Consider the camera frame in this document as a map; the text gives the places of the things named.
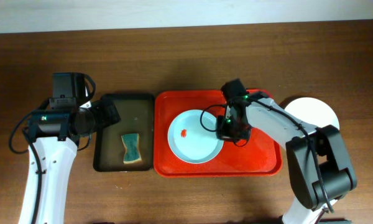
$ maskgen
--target small red object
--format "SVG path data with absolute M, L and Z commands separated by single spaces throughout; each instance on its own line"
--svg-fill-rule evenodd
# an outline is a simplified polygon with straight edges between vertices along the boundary
M 181 137 L 185 138 L 187 136 L 187 130 L 184 129 L 181 131 Z
M 164 177 L 268 176 L 282 168 L 280 146 L 255 128 L 251 130 L 246 146 L 237 147 L 232 142 L 224 142 L 219 154 L 208 162 L 190 164 L 174 155 L 167 141 L 168 128 L 174 118 L 187 110 L 203 110 L 210 105 L 225 103 L 219 90 L 166 91 L 156 98 L 154 168 L 158 174 Z M 213 107 L 208 112 L 223 115 L 224 109 Z

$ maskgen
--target wood grain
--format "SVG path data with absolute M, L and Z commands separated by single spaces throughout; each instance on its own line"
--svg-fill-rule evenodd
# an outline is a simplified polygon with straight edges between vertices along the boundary
M 242 78 L 280 103 L 327 102 L 339 116 L 358 187 L 327 217 L 373 223 L 373 21 L 0 34 L 0 223 L 17 223 L 28 156 L 7 140 L 52 93 L 53 72 L 92 76 L 105 93 L 219 89 Z M 15 147 L 25 149 L 21 134 Z M 273 177 L 165 179 L 100 173 L 94 141 L 70 174 L 65 223 L 224 223 L 276 218 L 293 198 L 287 162 Z

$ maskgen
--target white plate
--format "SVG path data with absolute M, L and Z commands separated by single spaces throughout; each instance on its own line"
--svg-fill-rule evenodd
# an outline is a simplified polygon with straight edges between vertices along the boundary
M 170 149 L 182 161 L 200 164 L 216 157 L 224 141 L 217 139 L 200 124 L 202 110 L 189 110 L 179 114 L 171 123 L 167 140 Z M 216 117 L 205 112 L 202 122 L 208 129 L 216 129 Z
M 286 106 L 285 111 L 320 128 L 331 124 L 340 129 L 336 113 L 329 105 L 315 98 L 303 97 L 293 100 Z

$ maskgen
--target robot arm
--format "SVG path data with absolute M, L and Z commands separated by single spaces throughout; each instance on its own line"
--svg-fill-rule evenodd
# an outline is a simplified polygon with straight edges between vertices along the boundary
M 225 84 L 225 116 L 218 116 L 217 137 L 238 142 L 258 128 L 287 152 L 290 183 L 296 198 L 284 223 L 314 223 L 323 210 L 356 187 L 357 180 L 339 130 L 308 124 L 278 106 L 265 93 L 249 94 L 240 80 Z M 327 161 L 318 163 L 317 156 Z
M 87 91 L 87 79 L 93 91 Z M 22 132 L 29 145 L 29 173 L 19 223 L 63 223 L 70 169 L 81 137 L 120 121 L 110 100 L 92 104 L 95 84 L 82 73 L 54 73 L 53 97 L 29 113 Z M 12 152 L 12 137 L 9 147 Z

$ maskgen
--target green sponge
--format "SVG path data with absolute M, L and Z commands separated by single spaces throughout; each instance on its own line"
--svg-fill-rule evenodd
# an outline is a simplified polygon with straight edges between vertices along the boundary
M 141 161 L 141 155 L 139 152 L 139 134 L 125 134 L 122 136 L 124 148 L 126 154 L 124 155 L 123 163 L 132 164 Z

